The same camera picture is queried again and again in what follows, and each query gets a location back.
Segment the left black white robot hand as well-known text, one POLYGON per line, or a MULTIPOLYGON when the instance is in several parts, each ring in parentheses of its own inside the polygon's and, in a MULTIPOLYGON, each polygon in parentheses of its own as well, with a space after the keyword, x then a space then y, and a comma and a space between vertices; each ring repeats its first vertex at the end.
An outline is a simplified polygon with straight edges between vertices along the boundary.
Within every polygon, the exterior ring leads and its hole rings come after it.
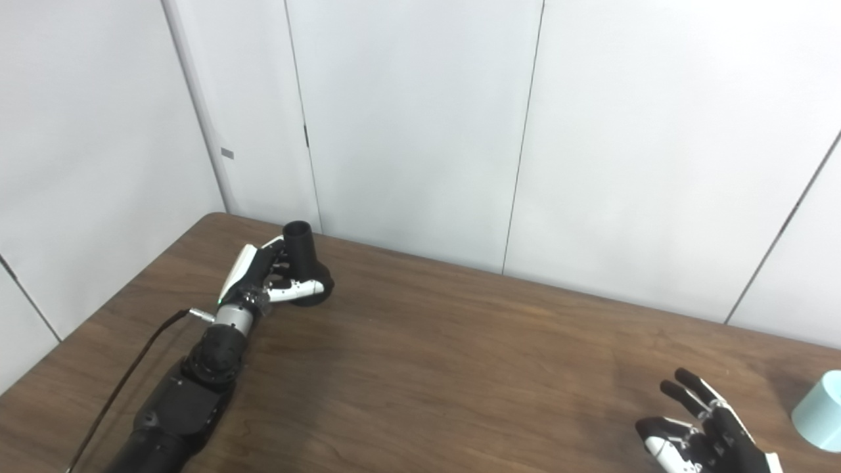
POLYGON ((218 306, 235 305, 252 313, 283 302, 309 307, 324 302, 333 288, 312 236, 278 236, 260 248, 243 246, 220 290, 218 306))

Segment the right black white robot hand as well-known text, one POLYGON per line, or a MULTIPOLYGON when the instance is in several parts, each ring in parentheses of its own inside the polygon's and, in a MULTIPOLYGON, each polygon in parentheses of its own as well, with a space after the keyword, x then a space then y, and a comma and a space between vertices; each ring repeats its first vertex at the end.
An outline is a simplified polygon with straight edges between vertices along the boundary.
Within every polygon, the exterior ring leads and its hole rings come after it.
POLYGON ((757 446, 736 411, 702 377, 681 367, 660 390, 698 421, 644 417, 635 422, 644 449, 664 471, 782 471, 778 454, 757 446))

